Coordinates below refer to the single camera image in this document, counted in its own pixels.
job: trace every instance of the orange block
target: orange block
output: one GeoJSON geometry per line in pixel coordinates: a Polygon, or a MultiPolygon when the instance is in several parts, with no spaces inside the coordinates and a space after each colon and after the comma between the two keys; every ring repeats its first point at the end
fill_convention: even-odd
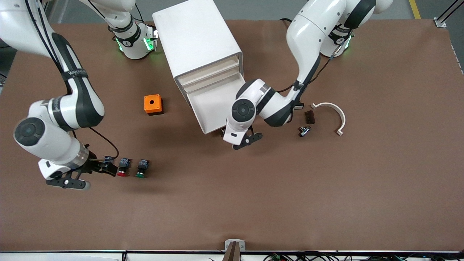
{"type": "Polygon", "coordinates": [[[163,99],[159,94],[147,95],[144,99],[145,112],[148,115],[163,114],[163,99]]]}

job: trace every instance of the green light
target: green light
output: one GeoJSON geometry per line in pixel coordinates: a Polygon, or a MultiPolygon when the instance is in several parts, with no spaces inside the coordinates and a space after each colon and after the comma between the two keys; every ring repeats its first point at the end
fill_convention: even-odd
{"type": "Polygon", "coordinates": [[[349,42],[350,42],[350,40],[351,40],[351,37],[352,37],[352,35],[350,35],[350,36],[348,37],[347,44],[345,45],[345,49],[348,48],[349,42]]]}
{"type": "Polygon", "coordinates": [[[151,43],[152,41],[150,39],[143,38],[143,41],[145,42],[145,45],[149,51],[153,50],[153,44],[151,43]]]}
{"type": "Polygon", "coordinates": [[[116,38],[116,43],[117,43],[117,45],[119,45],[119,50],[122,52],[121,44],[119,43],[119,40],[117,38],[116,38]]]}

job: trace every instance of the brown table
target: brown table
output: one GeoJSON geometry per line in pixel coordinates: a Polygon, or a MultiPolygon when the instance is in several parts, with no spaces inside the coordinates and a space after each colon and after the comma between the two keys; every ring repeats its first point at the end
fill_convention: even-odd
{"type": "MultiPolygon", "coordinates": [[[[295,80],[283,22],[227,23],[245,79],[275,89],[295,80]]],[[[304,138],[303,111],[281,128],[258,119],[263,139],[239,151],[201,132],[162,53],[129,60],[103,24],[54,28],[105,105],[96,129],[122,157],[152,164],[144,180],[92,174],[86,192],[46,186],[12,133],[32,102],[65,87],[50,59],[18,53],[0,96],[1,250],[213,250],[228,238],[249,250],[463,249],[464,77],[431,20],[369,21],[310,85],[305,110],[339,105],[342,137],[325,107],[304,138]],[[143,96],[155,93],[166,113],[148,116],[143,96]]],[[[89,130],[77,136],[114,154],[89,130]]]]}

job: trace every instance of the metal rod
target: metal rod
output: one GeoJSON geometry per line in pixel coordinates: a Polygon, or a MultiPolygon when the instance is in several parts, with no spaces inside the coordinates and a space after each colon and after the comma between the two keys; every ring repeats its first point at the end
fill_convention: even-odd
{"type": "Polygon", "coordinates": [[[439,24],[443,24],[450,15],[454,13],[462,4],[464,0],[455,0],[437,19],[439,24]]]}

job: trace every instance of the white box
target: white box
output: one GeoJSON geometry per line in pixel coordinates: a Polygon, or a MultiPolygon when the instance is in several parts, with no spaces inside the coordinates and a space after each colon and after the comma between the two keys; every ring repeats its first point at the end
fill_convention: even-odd
{"type": "Polygon", "coordinates": [[[213,0],[153,13],[173,78],[203,133],[220,129],[245,83],[243,55],[213,0]]]}

